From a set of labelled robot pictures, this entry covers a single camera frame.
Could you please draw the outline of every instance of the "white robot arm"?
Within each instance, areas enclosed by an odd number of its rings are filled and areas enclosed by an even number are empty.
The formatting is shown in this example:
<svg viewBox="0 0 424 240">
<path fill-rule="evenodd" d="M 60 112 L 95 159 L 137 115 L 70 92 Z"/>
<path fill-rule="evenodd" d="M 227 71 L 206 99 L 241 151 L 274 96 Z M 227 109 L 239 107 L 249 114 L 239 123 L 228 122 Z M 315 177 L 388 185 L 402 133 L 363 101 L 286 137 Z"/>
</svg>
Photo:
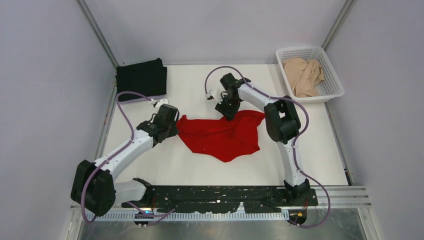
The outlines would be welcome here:
<svg viewBox="0 0 424 240">
<path fill-rule="evenodd" d="M 293 156 L 293 141 L 299 134 L 301 123 L 292 102 L 285 100 L 269 99 L 248 86 L 242 79 L 235 79 L 231 73 L 224 75 L 220 80 L 226 94 L 221 96 L 215 109 L 222 113 L 228 120 L 232 120 L 240 107 L 240 102 L 251 103 L 265 113 L 266 130 L 274 140 L 281 153 L 284 165 L 285 181 L 288 190 L 292 190 L 293 198 L 310 188 L 309 181 L 302 175 L 295 163 Z M 300 155 L 296 156 L 297 165 L 302 169 Z"/>
<path fill-rule="evenodd" d="M 103 216 L 114 205 L 141 200 L 147 187 L 151 186 L 148 182 L 139 178 L 122 183 L 114 183 L 114 181 L 140 155 L 166 138 L 177 135 L 178 117 L 179 112 L 176 107 L 163 104 L 152 121 L 144 121 L 137 126 L 132 139 L 129 138 L 112 152 L 94 162 L 82 161 L 76 169 L 71 199 L 81 204 L 84 184 L 93 171 L 101 166 L 84 193 L 86 209 L 96 216 Z"/>
</svg>

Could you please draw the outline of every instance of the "black cloth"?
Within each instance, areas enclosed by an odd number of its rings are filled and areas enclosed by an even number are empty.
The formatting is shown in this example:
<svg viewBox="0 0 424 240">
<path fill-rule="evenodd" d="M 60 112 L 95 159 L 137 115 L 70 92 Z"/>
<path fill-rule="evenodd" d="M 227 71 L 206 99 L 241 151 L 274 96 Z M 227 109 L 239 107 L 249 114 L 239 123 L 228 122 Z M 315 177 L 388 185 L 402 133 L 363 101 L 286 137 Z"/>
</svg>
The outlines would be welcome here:
<svg viewBox="0 0 424 240">
<path fill-rule="evenodd" d="M 116 68 L 117 92 L 132 91 L 147 97 L 167 94 L 167 68 L 160 58 Z M 132 94 L 119 96 L 124 102 L 140 97 Z"/>
</svg>

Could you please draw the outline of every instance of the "red towel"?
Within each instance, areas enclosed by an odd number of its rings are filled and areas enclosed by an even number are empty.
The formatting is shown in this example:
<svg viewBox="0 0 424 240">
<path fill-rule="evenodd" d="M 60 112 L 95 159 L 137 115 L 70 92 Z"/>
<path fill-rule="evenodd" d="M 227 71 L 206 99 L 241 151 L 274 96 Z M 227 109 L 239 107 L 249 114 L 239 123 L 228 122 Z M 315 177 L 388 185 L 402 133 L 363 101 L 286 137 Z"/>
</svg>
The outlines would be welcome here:
<svg viewBox="0 0 424 240">
<path fill-rule="evenodd" d="M 260 149 L 257 127 L 264 118 L 265 114 L 252 110 L 237 112 L 231 121 L 225 117 L 188 120 L 184 115 L 176 127 L 179 137 L 193 153 L 212 155 L 227 163 Z"/>
</svg>

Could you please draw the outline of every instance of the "laundry basket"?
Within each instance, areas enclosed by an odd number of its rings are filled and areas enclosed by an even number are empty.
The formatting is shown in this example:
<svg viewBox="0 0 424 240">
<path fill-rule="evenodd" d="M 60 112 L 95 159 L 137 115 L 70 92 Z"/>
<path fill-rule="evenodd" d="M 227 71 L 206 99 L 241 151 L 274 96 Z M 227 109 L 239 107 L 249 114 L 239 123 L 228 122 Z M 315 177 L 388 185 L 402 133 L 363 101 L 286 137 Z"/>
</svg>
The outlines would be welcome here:
<svg viewBox="0 0 424 240">
<path fill-rule="evenodd" d="M 326 52 L 320 46 L 304 46 L 304 47 L 286 47 L 278 49 L 275 52 L 277 56 L 278 65 L 282 72 L 284 79 L 284 85 L 287 89 L 288 95 L 299 103 L 323 103 L 335 97 L 340 97 L 345 93 L 345 89 L 340 83 L 340 79 L 336 74 Z M 301 58 L 304 60 L 316 59 L 322 66 L 324 72 L 324 81 L 315 85 L 315 90 L 320 96 L 309 96 L 309 97 L 296 97 L 292 88 L 290 87 L 289 80 L 287 79 L 286 73 L 284 72 L 282 61 L 291 58 Z"/>
</svg>

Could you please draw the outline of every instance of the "gray wall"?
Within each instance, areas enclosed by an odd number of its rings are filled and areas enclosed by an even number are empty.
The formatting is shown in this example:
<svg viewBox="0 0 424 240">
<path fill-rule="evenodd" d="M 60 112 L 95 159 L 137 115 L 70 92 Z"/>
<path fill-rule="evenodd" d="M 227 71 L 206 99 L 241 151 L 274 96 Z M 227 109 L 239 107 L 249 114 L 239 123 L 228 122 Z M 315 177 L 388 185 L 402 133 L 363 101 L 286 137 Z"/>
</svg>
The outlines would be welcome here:
<svg viewBox="0 0 424 240">
<path fill-rule="evenodd" d="M 0 239 L 60 239 L 114 71 L 75 1 L 1 1 Z"/>
<path fill-rule="evenodd" d="M 274 63 L 321 45 L 344 0 L 86 0 L 120 65 Z"/>
<path fill-rule="evenodd" d="M 328 50 L 345 89 L 329 103 L 349 169 L 387 239 L 422 239 L 424 2 L 358 1 Z"/>
</svg>

